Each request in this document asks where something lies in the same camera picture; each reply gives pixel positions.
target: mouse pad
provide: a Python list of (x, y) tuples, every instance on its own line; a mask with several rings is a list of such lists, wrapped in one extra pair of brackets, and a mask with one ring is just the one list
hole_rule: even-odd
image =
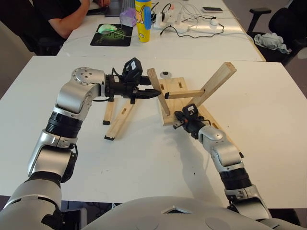
[(112, 32), (109, 34), (96, 33), (91, 41), (91, 46), (130, 46), (131, 37), (125, 37), (123, 35), (131, 36), (133, 28), (125, 25), (121, 26), (121, 24), (112, 25), (118, 28), (116, 30), (118, 34)]

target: computer mouse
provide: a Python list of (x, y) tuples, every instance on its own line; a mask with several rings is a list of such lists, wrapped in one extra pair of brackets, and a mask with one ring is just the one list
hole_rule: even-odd
[(210, 24), (211, 24), (211, 25), (218, 25), (218, 24), (219, 24), (219, 21), (218, 21), (216, 18), (212, 18), (212, 19), (210, 20)]
[(116, 31), (117, 27), (111, 24), (103, 24), (98, 28), (98, 33), (101, 35), (107, 35), (113, 31)]

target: yellow cup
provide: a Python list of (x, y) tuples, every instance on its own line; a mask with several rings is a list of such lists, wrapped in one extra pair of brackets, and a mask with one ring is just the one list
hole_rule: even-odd
[(151, 27), (151, 0), (136, 0), (136, 25), (140, 42), (148, 42)]

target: person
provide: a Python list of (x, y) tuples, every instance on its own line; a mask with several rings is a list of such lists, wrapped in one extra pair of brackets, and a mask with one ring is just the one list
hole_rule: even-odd
[[(97, 0), (100, 6), (107, 6), (110, 0)], [(85, 18), (90, 0), (33, 0), (37, 14), (45, 20), (44, 29), (49, 36), (67, 39)]]

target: chair armrest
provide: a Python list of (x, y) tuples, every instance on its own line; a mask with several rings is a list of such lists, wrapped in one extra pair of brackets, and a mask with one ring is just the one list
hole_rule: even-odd
[(295, 39), (291, 42), (291, 52), (290, 54), (282, 61), (282, 65), (286, 66), (292, 58), (294, 58), (301, 49), (307, 47), (307, 38)]
[(252, 8), (249, 10), (252, 14), (264, 14), (264, 13), (271, 13), (272, 10), (266, 7), (262, 8)]
[(249, 12), (254, 15), (248, 27), (248, 33), (252, 33), (260, 16), (264, 13), (271, 13), (272, 11), (269, 8), (263, 7), (250, 9)]
[(61, 46), (66, 40), (64, 38), (42, 37), (38, 41), (39, 46)]
[(295, 47), (300, 47), (301, 49), (307, 47), (307, 38), (296, 39), (293, 41)]

